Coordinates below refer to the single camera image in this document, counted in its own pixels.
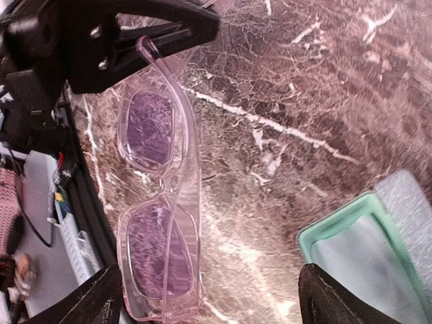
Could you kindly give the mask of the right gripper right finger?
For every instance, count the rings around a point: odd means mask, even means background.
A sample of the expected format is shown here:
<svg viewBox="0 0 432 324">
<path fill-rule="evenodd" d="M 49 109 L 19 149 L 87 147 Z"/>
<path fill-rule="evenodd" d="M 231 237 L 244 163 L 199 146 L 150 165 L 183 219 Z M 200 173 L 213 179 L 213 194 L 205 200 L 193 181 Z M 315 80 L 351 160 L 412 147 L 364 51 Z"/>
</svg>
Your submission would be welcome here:
<svg viewBox="0 0 432 324">
<path fill-rule="evenodd" d="M 357 298 L 314 263 L 302 267 L 298 295 L 303 323 L 398 323 Z"/>
</svg>

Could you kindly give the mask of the dark grey glasses case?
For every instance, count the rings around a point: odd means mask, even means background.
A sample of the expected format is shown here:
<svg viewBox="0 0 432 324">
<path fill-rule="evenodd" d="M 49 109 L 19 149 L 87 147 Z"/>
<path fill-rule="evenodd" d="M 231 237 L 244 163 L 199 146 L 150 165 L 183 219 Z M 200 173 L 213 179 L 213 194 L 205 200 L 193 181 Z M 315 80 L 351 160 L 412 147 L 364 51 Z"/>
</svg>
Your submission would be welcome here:
<svg viewBox="0 0 432 324">
<path fill-rule="evenodd" d="M 431 204 L 398 170 L 325 218 L 297 242 L 362 302 L 399 323 L 431 322 Z"/>
</svg>

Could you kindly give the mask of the brown sunglasses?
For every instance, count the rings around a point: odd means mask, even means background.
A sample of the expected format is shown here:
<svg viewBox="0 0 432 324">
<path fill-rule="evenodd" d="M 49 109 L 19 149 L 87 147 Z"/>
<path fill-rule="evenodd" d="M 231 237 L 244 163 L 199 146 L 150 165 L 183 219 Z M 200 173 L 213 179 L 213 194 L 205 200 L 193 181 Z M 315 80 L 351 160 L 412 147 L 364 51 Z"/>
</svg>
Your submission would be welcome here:
<svg viewBox="0 0 432 324">
<path fill-rule="evenodd" d="M 117 261 L 129 315 L 173 323 L 193 317 L 203 299 L 198 132 L 190 101 L 154 40 L 144 36 L 136 49 L 155 75 L 124 88 L 117 147 L 155 191 L 119 216 Z"/>
</svg>

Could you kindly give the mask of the blue cleaning cloth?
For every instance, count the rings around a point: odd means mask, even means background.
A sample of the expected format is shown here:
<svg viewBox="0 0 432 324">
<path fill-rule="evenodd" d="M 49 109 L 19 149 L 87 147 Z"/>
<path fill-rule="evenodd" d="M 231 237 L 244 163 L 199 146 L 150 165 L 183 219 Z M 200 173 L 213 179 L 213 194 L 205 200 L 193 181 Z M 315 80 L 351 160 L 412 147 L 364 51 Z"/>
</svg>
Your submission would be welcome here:
<svg viewBox="0 0 432 324">
<path fill-rule="evenodd" d="M 400 323 L 427 323 L 405 270 L 372 215 L 336 230 L 317 223 L 321 237 L 310 247 L 313 263 L 363 302 Z"/>
</svg>

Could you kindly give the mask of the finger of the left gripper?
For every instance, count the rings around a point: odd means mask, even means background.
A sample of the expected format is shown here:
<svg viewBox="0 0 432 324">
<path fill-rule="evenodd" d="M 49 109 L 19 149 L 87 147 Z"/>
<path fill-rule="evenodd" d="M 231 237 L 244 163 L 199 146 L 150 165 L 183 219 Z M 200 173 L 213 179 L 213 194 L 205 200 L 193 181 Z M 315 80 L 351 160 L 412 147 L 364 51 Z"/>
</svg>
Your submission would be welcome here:
<svg viewBox="0 0 432 324">
<path fill-rule="evenodd" d="M 118 14 L 163 20 L 121 29 Z M 163 57 L 213 41 L 219 14 L 187 1 L 64 1 L 63 50 L 67 81 L 76 94 L 100 93 L 145 68 L 136 43 L 149 37 Z"/>
</svg>

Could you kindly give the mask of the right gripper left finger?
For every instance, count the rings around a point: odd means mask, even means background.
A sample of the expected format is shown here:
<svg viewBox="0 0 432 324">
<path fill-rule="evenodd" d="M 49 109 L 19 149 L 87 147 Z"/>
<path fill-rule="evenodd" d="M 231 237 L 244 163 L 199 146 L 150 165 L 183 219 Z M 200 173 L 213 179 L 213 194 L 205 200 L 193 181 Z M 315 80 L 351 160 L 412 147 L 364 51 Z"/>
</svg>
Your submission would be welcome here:
<svg viewBox="0 0 432 324">
<path fill-rule="evenodd" d="M 121 279 L 118 264 L 107 265 L 63 300 L 31 317 L 27 323 L 119 323 Z"/>
</svg>

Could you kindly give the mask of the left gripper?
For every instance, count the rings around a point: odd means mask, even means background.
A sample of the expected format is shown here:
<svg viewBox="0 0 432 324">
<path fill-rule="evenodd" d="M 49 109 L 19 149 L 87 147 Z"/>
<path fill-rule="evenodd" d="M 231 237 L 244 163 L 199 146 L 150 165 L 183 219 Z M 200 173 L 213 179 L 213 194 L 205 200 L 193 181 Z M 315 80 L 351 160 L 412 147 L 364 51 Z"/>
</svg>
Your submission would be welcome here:
<svg viewBox="0 0 432 324">
<path fill-rule="evenodd" d="M 4 1 L 1 11 L 1 141 L 31 148 L 42 130 L 57 127 L 65 84 L 60 59 L 58 1 Z"/>
</svg>

